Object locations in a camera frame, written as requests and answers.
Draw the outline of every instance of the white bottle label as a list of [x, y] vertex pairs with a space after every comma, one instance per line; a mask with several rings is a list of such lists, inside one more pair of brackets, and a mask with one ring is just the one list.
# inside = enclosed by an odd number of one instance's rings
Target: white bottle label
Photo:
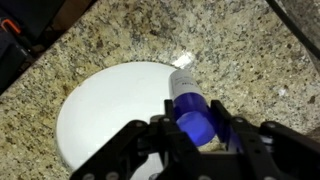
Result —
[[170, 75], [169, 87], [170, 98], [173, 100], [185, 93], [197, 93], [202, 96], [197, 82], [192, 78], [192, 74], [186, 70], [174, 71]]

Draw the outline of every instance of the blue bottle cap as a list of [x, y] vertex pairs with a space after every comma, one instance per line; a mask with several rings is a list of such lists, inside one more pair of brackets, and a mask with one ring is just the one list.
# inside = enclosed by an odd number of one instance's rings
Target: blue bottle cap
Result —
[[198, 111], [183, 114], [177, 124], [186, 132], [196, 146], [202, 146], [215, 136], [215, 131], [209, 123], [208, 116]]

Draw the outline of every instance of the blue bottle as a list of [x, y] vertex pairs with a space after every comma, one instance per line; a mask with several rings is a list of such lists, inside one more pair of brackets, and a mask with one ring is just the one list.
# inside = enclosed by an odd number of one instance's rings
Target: blue bottle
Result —
[[196, 146], [208, 143], [215, 136], [214, 121], [191, 73], [176, 70], [170, 75], [169, 84], [178, 126], [189, 135]]

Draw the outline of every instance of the white plate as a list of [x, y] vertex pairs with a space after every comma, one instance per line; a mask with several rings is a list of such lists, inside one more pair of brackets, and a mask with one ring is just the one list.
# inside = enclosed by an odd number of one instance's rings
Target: white plate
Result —
[[[65, 162], [76, 170], [129, 121], [149, 123], [150, 117], [164, 114], [168, 79], [174, 70], [151, 62], [120, 64], [94, 74], [74, 89], [60, 110], [56, 129]], [[132, 179], [148, 179], [161, 170], [155, 154]]]

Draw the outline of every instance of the black cable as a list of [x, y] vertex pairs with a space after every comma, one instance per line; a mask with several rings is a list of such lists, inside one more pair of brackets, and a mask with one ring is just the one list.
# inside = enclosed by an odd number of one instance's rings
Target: black cable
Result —
[[287, 14], [281, 9], [275, 0], [266, 0], [273, 11], [278, 15], [287, 28], [294, 34], [297, 39], [320, 61], [320, 50], [315, 46], [304, 33], [295, 25]]

